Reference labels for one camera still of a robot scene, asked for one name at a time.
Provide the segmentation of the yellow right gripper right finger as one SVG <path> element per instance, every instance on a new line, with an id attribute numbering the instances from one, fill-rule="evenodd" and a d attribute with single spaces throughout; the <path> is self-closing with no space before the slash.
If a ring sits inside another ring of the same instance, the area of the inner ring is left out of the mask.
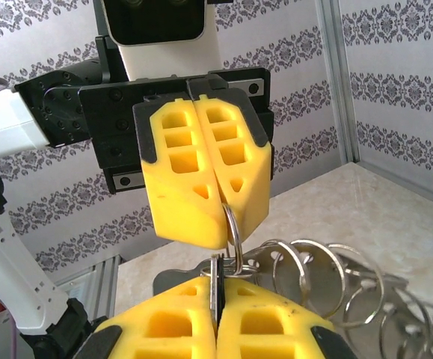
<path id="1" fill-rule="evenodd" d="M 274 292 L 240 279 L 224 281 L 219 358 L 355 358 L 334 325 Z"/>

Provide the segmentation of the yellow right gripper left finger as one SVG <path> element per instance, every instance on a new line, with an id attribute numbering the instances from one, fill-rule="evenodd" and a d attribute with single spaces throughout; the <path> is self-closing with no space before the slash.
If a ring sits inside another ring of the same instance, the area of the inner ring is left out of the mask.
<path id="1" fill-rule="evenodd" d="M 209 278 L 196 277 L 106 319 L 76 358 L 216 358 Z"/>

